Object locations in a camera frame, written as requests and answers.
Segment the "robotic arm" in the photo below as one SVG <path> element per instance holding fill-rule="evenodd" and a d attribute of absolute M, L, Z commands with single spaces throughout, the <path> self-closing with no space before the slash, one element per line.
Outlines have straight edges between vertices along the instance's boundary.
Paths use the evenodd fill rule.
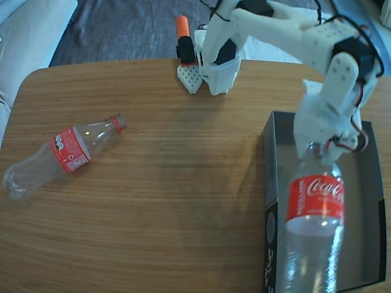
<path fill-rule="evenodd" d="M 358 135 L 365 136 L 360 108 L 372 94 L 382 65 L 373 45 L 360 41 L 357 29 L 337 19 L 318 24 L 277 2 L 219 0 L 207 30 L 194 34 L 199 74 L 212 95 L 232 88 L 241 63 L 237 52 L 248 36 L 283 49 L 324 75 L 323 85 L 303 97 L 294 118 L 299 158 L 312 141 L 329 142 L 335 160 L 355 150 Z"/>

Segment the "red label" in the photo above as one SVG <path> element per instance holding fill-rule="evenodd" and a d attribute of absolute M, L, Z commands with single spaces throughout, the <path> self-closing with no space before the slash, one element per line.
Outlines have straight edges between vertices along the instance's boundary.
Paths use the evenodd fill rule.
<path fill-rule="evenodd" d="M 313 175 L 289 185 L 287 221 L 304 215 L 344 218 L 345 187 L 334 177 Z"/>
<path fill-rule="evenodd" d="M 77 137 L 75 131 L 77 130 L 74 127 L 68 128 L 51 140 L 51 149 L 56 159 L 68 173 L 90 162 L 90 156 L 86 154 L 86 145 L 80 136 Z"/>

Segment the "wood grain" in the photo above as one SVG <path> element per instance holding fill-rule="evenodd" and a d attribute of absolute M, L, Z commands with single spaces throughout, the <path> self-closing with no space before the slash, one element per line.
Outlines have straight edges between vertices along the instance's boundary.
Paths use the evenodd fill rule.
<path fill-rule="evenodd" d="M 67 126 L 120 112 L 128 128 L 81 174 L 24 204 L 0 191 L 0 292 L 261 292 L 260 134 L 272 110 L 295 111 L 303 78 L 320 76 L 302 65 L 243 62 L 228 95 L 210 96 L 203 86 L 191 96 L 176 67 L 176 60 L 88 63 L 25 80 L 1 177 Z M 390 91 L 382 79 L 363 111 L 376 132 L 387 211 Z M 387 275 L 364 292 L 389 287 Z"/>

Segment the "black box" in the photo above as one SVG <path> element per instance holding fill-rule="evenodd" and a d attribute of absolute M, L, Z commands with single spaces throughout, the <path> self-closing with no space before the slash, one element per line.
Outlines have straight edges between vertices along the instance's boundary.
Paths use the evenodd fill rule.
<path fill-rule="evenodd" d="M 277 273 L 285 247 L 279 227 L 287 212 L 289 180 L 299 159 L 293 138 L 294 113 L 272 112 L 264 130 L 265 152 L 265 271 L 263 293 L 276 292 Z M 375 135 L 363 121 L 368 147 L 343 154 L 337 164 L 345 184 L 345 230 L 338 264 L 338 292 L 382 282 L 386 278 L 386 211 Z"/>

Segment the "plastic bottle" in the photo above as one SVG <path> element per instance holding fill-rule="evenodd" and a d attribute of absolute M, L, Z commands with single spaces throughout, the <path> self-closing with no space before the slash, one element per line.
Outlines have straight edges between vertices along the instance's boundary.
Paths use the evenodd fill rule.
<path fill-rule="evenodd" d="M 335 293 L 345 189 L 327 144 L 309 146 L 288 190 L 283 281 L 276 292 Z"/>
<path fill-rule="evenodd" d="M 39 187 L 95 159 L 112 135 L 125 128 L 120 114 L 102 122 L 70 127 L 42 145 L 33 156 L 9 167 L 3 186 L 13 200 L 27 198 Z"/>

